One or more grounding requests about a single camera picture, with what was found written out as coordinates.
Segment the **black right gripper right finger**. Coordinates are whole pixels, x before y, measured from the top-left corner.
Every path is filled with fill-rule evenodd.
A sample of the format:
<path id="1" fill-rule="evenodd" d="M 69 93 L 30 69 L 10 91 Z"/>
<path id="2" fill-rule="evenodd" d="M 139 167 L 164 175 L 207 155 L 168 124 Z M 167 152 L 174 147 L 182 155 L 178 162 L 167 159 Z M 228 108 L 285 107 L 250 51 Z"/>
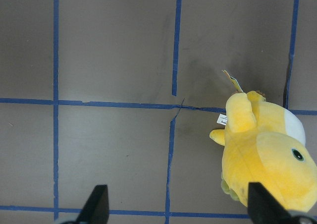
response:
<path id="1" fill-rule="evenodd" d="M 259 182 L 248 185 L 248 215 L 254 224 L 294 224 L 290 213 Z"/>

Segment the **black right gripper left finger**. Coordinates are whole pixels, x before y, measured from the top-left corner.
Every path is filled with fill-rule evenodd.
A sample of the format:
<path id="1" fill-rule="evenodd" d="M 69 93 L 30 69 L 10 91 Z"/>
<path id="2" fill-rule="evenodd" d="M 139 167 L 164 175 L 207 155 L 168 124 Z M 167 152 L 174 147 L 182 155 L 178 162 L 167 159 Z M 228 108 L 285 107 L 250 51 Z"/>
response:
<path id="1" fill-rule="evenodd" d="M 108 187 L 96 185 L 86 201 L 76 224 L 106 224 L 109 219 Z"/>

